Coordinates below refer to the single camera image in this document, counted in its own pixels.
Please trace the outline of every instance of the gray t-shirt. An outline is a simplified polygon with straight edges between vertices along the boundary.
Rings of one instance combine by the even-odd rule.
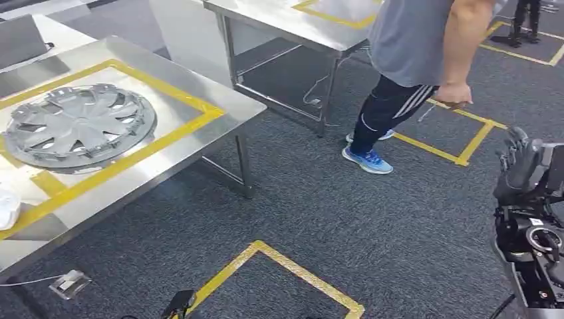
[[[443,38],[454,0],[386,0],[370,33],[374,67],[395,83],[440,85]],[[507,3],[497,0],[495,13]]]

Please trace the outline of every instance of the electrical outlet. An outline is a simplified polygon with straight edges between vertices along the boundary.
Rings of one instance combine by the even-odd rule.
[[[91,282],[92,279],[90,279],[90,277],[85,275],[82,271],[73,269],[69,271],[68,274],[60,277],[54,283],[50,284],[49,288],[61,298],[70,300]]]

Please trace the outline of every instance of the yellow tape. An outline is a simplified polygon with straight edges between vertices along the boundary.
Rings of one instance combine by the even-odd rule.
[[[337,301],[339,304],[347,307],[351,312],[349,312],[347,317],[345,317],[346,319],[360,318],[360,316],[362,316],[362,314],[364,313],[364,307],[355,302],[351,297],[338,291],[330,284],[316,277],[314,274],[307,271],[297,263],[294,263],[269,245],[266,245],[264,242],[256,241],[254,243],[258,247],[259,251],[270,257],[270,259],[279,263],[282,267],[286,268],[299,278],[302,278],[310,285],[314,286],[327,296],[331,297],[333,300]]]
[[[505,25],[505,26],[508,26],[508,27],[511,26],[511,24],[509,24],[509,23],[506,23],[506,22],[503,22],[503,21],[498,21],[498,22],[494,23],[494,24],[492,25],[492,27],[490,27],[490,28],[488,29],[488,32],[486,33],[486,36],[487,36],[487,37],[490,36],[492,33],[494,33],[495,30],[497,30],[497,29],[498,29],[500,26],[502,26],[502,25]],[[545,33],[545,32],[539,32],[539,34],[540,34],[540,35],[545,35],[545,36],[547,36],[547,37],[552,37],[552,38],[555,38],[555,39],[559,39],[559,40],[563,40],[563,41],[564,41],[564,37],[560,37],[559,35],[553,35],[553,34],[551,34],[551,33]],[[491,46],[491,45],[482,44],[482,45],[480,45],[480,46],[481,46],[482,48],[485,48],[485,49],[488,49],[488,50],[491,50],[491,51],[501,52],[501,53],[508,54],[508,55],[510,55],[510,56],[514,56],[514,57],[516,57],[516,58],[522,58],[522,59],[524,59],[524,60],[528,60],[528,61],[531,61],[531,62],[536,62],[536,63],[544,64],[544,65],[551,65],[551,66],[556,66],[556,64],[558,64],[558,62],[559,62],[559,61],[562,59],[562,57],[564,56],[564,45],[558,50],[558,52],[555,54],[555,56],[553,56],[553,58],[552,58],[550,61],[548,61],[548,62],[547,62],[547,61],[543,61],[543,60],[539,60],[539,59],[537,59],[537,58],[531,58],[530,56],[525,56],[525,55],[522,55],[522,54],[513,53],[513,52],[511,52],[511,51],[499,49],[499,48],[493,47],[493,46]]]
[[[219,286],[221,286],[233,273],[235,273],[235,271],[237,271],[237,269],[241,268],[241,266],[243,266],[257,252],[265,254],[282,267],[286,268],[299,278],[302,278],[327,296],[331,297],[333,300],[348,308],[349,313],[345,316],[345,319],[360,319],[364,313],[364,306],[355,302],[349,296],[338,291],[336,288],[316,277],[297,263],[294,263],[292,260],[288,259],[269,245],[266,245],[263,241],[255,241],[196,293],[196,302],[186,312],[186,314],[193,312],[207,297],[217,290]]]
[[[6,144],[3,136],[0,136],[0,156],[6,159],[10,164],[14,165],[14,167],[16,168],[23,166],[22,162],[14,158],[12,154],[10,154],[10,152],[6,150]]]
[[[470,141],[470,143],[466,146],[466,148],[462,151],[462,153],[460,153],[460,156],[458,156],[458,159],[455,161],[455,163],[458,165],[464,165],[464,164],[467,165],[470,156],[472,156],[472,154],[476,151],[478,146],[480,146],[484,138],[488,136],[492,128],[494,128],[494,123],[484,124],[484,126],[480,128],[476,136],[474,136],[472,141]]]
[[[507,22],[501,22],[501,23],[502,23],[502,25],[507,25],[508,27],[511,26],[511,23],[507,23]],[[528,29],[528,28],[525,28],[525,27],[522,27],[522,29],[526,30],[526,31],[531,31],[531,29]],[[545,35],[547,37],[555,38],[555,39],[560,39],[560,40],[564,41],[564,37],[560,37],[559,35],[553,35],[552,33],[546,33],[546,32],[539,31],[539,34]]]
[[[108,60],[98,65],[95,65],[91,68],[86,70],[80,71],[78,73],[72,74],[60,80],[56,80],[54,82],[48,83],[46,85],[40,86],[36,89],[30,90],[28,92],[24,92],[18,96],[14,96],[12,98],[8,98],[4,101],[0,101],[0,109],[10,106],[14,103],[22,102],[28,98],[34,97],[38,94],[48,92],[53,90],[57,87],[65,85],[69,82],[77,80],[79,78],[85,77],[92,73],[98,72],[103,70],[104,68],[112,67],[115,68],[123,73],[126,73],[129,76],[137,78],[138,80],[145,82],[147,85],[150,85],[157,90],[180,100],[191,107],[200,110],[203,114],[199,115],[194,120],[180,126],[179,128],[175,129],[174,131],[170,132],[169,134],[159,138],[158,140],[152,142],[151,144],[147,145],[146,147],[134,152],[130,156],[125,158],[119,159],[116,163],[108,166],[107,168],[99,171],[98,173],[90,176],[87,179],[84,179],[78,182],[76,185],[66,188],[64,190],[58,191],[58,195],[52,197],[43,203],[39,204],[38,206],[30,209],[25,214],[20,216],[16,225],[7,231],[0,231],[0,240],[6,239],[11,235],[17,233],[21,229],[25,228],[27,225],[34,223],[35,221],[39,220],[40,218],[44,217],[45,215],[49,214],[53,210],[59,208],[60,206],[72,201],[73,199],[77,198],[78,196],[82,195],[83,193],[99,186],[100,184],[104,183],[108,179],[118,175],[125,169],[137,164],[138,162],[144,160],[145,158],[159,152],[160,150],[164,149],[165,147],[169,146],[170,144],[180,140],[184,136],[196,131],[197,129],[201,128],[202,126],[210,123],[211,121],[219,118],[223,115],[223,111],[210,103],[207,103],[195,96],[190,96],[189,94],[185,93],[178,88],[165,83],[157,78],[153,78],[152,76],[140,72],[134,68],[131,68],[127,64],[124,64],[118,60]],[[51,189],[51,191],[57,191],[57,187]]]
[[[207,284],[205,284],[196,293],[196,302],[188,309],[186,314],[194,311],[207,297],[209,297],[219,286],[221,286],[237,269],[241,268],[252,256],[258,251],[257,245],[251,244],[239,256],[231,261],[225,268],[223,268],[217,275],[215,275]]]
[[[31,181],[49,195],[49,197],[55,197],[67,188],[65,184],[61,183],[61,181],[48,171],[42,171],[36,176],[32,176]]]
[[[447,110],[450,110],[450,109],[451,109],[450,107],[446,106],[444,103],[441,103],[441,102],[439,102],[439,101],[435,101],[435,100],[433,100],[432,98],[428,99],[427,102],[429,102],[429,103],[431,103],[431,104],[434,104],[434,105],[437,105],[437,106],[440,106],[441,108],[445,108],[445,109],[447,109]],[[471,119],[473,119],[473,120],[482,122],[482,123],[484,123],[484,124],[492,123],[495,127],[501,128],[502,130],[506,130],[506,129],[507,129],[507,126],[506,126],[505,124],[498,123],[498,122],[496,122],[496,121],[494,121],[494,120],[490,120],[489,118],[482,118],[481,116],[472,114],[472,113],[467,112],[467,111],[462,110],[462,109],[456,109],[456,110],[453,110],[453,112],[454,112],[454,113],[458,113],[458,114],[460,114],[460,115],[464,115],[464,116],[466,116],[466,117],[469,117],[469,118],[471,118]]]
[[[556,52],[556,54],[553,56],[553,58],[550,60],[549,64],[551,66],[556,66],[556,64],[558,64],[558,62],[560,62],[560,60],[562,60],[562,57],[564,56],[564,45],[562,47],[560,47],[560,49],[558,50],[558,52]]]
[[[447,160],[452,161],[452,162],[454,162],[454,163],[456,163],[456,164],[458,164],[458,165],[462,165],[462,166],[468,166],[468,165],[469,165],[468,163],[458,163],[458,157],[456,157],[456,156],[454,156],[454,155],[451,155],[451,154],[449,154],[449,153],[447,153],[447,152],[438,150],[438,149],[436,149],[436,148],[434,148],[434,147],[432,147],[432,146],[429,146],[429,145],[427,145],[427,144],[425,144],[425,143],[419,142],[418,140],[414,140],[414,139],[409,138],[409,137],[407,137],[407,136],[405,136],[405,135],[399,134],[398,132],[396,132],[396,133],[394,134],[394,137],[395,137],[395,138],[398,138],[399,140],[402,140],[402,141],[404,141],[404,142],[406,142],[406,143],[409,143],[409,144],[411,144],[411,145],[413,145],[413,146],[417,146],[418,148],[422,148],[423,150],[426,150],[427,152],[430,152],[430,153],[433,153],[433,154],[435,154],[435,155],[437,155],[437,156],[440,156],[441,158],[446,158]]]
[[[322,18],[322,19],[325,19],[325,20],[329,20],[329,21],[332,21],[332,22],[335,22],[335,23],[340,23],[342,25],[346,25],[346,26],[351,27],[353,29],[364,29],[367,26],[369,26],[376,19],[376,15],[371,15],[371,16],[369,16],[369,17],[367,17],[363,20],[360,20],[360,21],[348,21],[348,20],[344,20],[344,19],[341,19],[339,17],[336,17],[334,15],[328,15],[326,13],[319,12],[319,11],[316,11],[316,10],[312,10],[312,9],[309,8],[310,5],[313,5],[317,2],[319,2],[319,0],[306,0],[302,3],[299,3],[295,6],[293,6],[292,8],[299,10],[299,11],[302,11],[302,12],[305,12],[309,15],[313,15],[313,16],[316,16],[316,17],[319,17],[319,18]]]
[[[492,51],[495,51],[495,52],[505,53],[505,54],[514,56],[514,57],[516,57],[516,58],[522,58],[522,59],[524,59],[524,60],[529,60],[529,61],[531,61],[531,62],[536,62],[536,63],[539,63],[539,64],[550,65],[549,62],[546,62],[546,61],[543,61],[543,60],[539,60],[539,59],[537,59],[537,58],[531,58],[530,56],[525,56],[525,55],[513,53],[513,52],[511,52],[511,51],[506,51],[506,50],[503,50],[503,49],[498,49],[498,48],[496,48],[496,47],[492,47],[491,45],[480,45],[480,46],[481,46],[482,48],[485,48],[485,49],[488,49],[488,50],[492,50]]]
[[[494,33],[495,30],[498,30],[499,27],[502,26],[503,24],[505,24],[503,21],[497,21],[494,24],[492,24],[492,26],[486,32],[486,38],[492,35],[492,33]]]

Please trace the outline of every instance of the robotic arm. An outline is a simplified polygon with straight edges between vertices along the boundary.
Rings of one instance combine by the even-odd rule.
[[[564,318],[564,224],[551,207],[564,201],[564,143],[511,128],[506,144],[493,192],[493,249],[527,319]]]

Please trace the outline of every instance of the black pants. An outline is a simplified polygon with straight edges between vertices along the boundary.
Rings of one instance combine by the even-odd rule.
[[[409,119],[437,89],[429,85],[406,88],[381,76],[358,115],[351,152],[368,153],[379,138]]]
[[[521,26],[525,22],[527,15],[527,7],[529,8],[529,22],[533,33],[539,30],[539,20],[541,16],[541,0],[519,0],[517,9],[515,10],[514,32],[519,36]]]

